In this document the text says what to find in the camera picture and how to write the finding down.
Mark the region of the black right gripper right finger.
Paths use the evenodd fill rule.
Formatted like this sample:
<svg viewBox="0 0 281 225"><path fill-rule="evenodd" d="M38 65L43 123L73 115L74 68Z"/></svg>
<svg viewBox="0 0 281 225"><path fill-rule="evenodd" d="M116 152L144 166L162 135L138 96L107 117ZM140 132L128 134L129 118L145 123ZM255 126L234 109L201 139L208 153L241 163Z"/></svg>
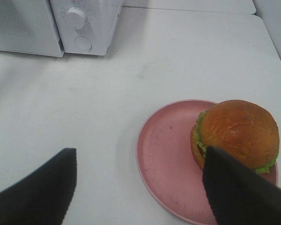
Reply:
<svg viewBox="0 0 281 225"><path fill-rule="evenodd" d="M209 146L202 181L219 225L281 225L281 189Z"/></svg>

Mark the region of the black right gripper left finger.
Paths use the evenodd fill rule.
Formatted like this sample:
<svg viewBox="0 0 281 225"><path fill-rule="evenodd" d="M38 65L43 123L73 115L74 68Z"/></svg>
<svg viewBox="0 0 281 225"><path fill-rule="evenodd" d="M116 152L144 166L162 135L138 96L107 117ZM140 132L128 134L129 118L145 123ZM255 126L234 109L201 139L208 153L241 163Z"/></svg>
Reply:
<svg viewBox="0 0 281 225"><path fill-rule="evenodd" d="M60 225L77 184L75 148L65 148L0 192L0 225Z"/></svg>

